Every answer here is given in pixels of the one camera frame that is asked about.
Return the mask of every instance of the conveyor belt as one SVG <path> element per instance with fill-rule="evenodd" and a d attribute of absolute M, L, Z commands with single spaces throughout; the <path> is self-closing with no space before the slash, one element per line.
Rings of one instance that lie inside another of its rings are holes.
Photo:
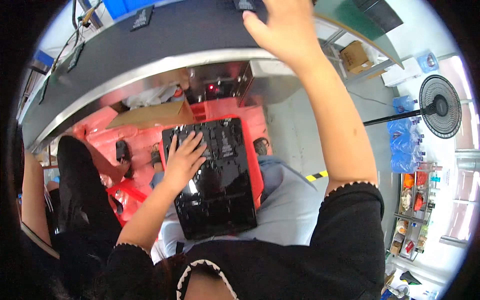
<path fill-rule="evenodd" d="M 257 14 L 266 19 L 261 1 Z M 157 7 L 149 26 L 130 32 L 133 18 L 114 24 L 86 42 L 77 66 L 69 73 L 70 58 L 57 67 L 43 102 L 38 104 L 41 93 L 37 93 L 23 118 L 28 149 L 38 147 L 39 137 L 52 122 L 58 125 L 48 130 L 49 137 L 99 109 L 92 103 L 79 108 L 79 113 L 63 113 L 77 99 L 120 74 L 179 54 L 258 47 L 243 27 L 241 12 L 235 10 L 233 1 L 187 0 Z"/>

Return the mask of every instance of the orange bag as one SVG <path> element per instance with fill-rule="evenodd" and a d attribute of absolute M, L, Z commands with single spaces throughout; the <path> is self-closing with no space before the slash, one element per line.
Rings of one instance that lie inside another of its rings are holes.
<path fill-rule="evenodd" d="M 413 174 L 405 174 L 403 177 L 403 187 L 411 189 L 415 184 L 415 177 Z"/>

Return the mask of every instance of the black cable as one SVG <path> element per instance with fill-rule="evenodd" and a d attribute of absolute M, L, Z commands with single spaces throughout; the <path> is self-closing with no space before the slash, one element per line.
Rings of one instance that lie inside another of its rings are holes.
<path fill-rule="evenodd" d="M 365 98 L 365 97 L 360 96 L 359 94 L 356 94 L 356 93 L 351 92 L 351 91 L 349 91 L 349 90 L 347 90 L 347 92 L 349 92 L 350 94 L 353 94 L 353 95 L 355 95 L 355 96 L 357 96 L 358 98 L 361 98 L 361 99 L 363 99 L 363 100 L 373 101 L 373 102 L 377 102 L 377 103 L 380 103 L 380 104 L 383 104 L 383 105 L 391 106 L 391 107 L 393 107 L 393 108 L 398 108 L 398 109 L 400 109 L 400 108 L 397 107 L 397 106 L 394 106 L 394 105 L 391 105 L 391 104 L 388 104 L 388 103 L 385 103 L 385 102 L 382 102 L 382 101 L 378 101 L 378 100 L 370 99 L 370 98 Z M 402 108 L 402 109 L 403 109 L 405 112 L 410 112 L 410 110 L 408 110 L 408 109 L 405 109 L 405 108 Z"/>
<path fill-rule="evenodd" d="M 101 18 L 103 17 L 103 14 L 105 13 L 105 9 L 106 9 L 106 8 L 107 8 L 107 7 L 104 5 L 104 6 L 103 6 L 103 12 L 102 12 L 102 15 L 99 17 L 99 19 L 101 19 Z"/>
<path fill-rule="evenodd" d="M 75 16 L 76 11 L 77 11 L 77 0 L 73 0 L 72 1 L 72 24 L 73 24 L 73 27 L 75 28 L 75 44 L 73 45 L 74 48 L 78 43 L 78 36 L 79 36 L 77 19 L 76 19 L 76 16 Z"/>
<path fill-rule="evenodd" d="M 67 47 L 68 45 L 68 42 L 70 42 L 70 40 L 72 39 L 72 37 L 78 33 L 78 28 L 75 30 L 74 33 L 72 33 L 72 35 L 68 38 L 67 42 L 65 43 L 65 45 L 63 45 L 62 49 L 60 50 L 60 53 L 58 54 L 57 58 L 53 61 L 53 64 L 52 64 L 52 67 L 50 68 L 52 70 L 52 73 L 55 71 L 56 67 L 57 67 L 57 63 L 59 62 L 59 59 L 60 59 L 60 55 L 62 54 L 62 52 L 65 50 L 65 48 Z"/>

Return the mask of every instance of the concrete floor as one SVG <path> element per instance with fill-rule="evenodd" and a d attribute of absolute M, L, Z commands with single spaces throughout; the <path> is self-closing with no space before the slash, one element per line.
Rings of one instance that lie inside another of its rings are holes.
<path fill-rule="evenodd" d="M 395 113 L 390 105 L 382 105 L 369 98 L 391 104 L 394 90 L 385 87 L 381 77 L 350 84 L 347 87 L 363 121 L 385 117 Z M 301 89 L 286 101 L 264 108 L 274 155 L 285 160 L 302 175 L 325 170 L 322 147 L 305 90 Z M 390 170 L 390 142 L 385 124 L 367 127 L 378 169 L 379 188 L 384 198 L 385 214 L 382 220 L 385 247 L 390 248 L 398 201 L 399 175 Z M 313 182 L 323 197 L 328 179 Z"/>

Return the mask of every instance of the black fan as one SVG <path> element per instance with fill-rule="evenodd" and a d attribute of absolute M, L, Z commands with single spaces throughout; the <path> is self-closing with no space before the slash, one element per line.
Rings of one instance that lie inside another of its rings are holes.
<path fill-rule="evenodd" d="M 452 84 L 444 77 L 431 75 L 423 81 L 419 104 L 418 110 L 367 121 L 363 125 L 369 126 L 422 115 L 428 129 L 442 139 L 451 138 L 460 129 L 462 121 L 460 99 Z"/>

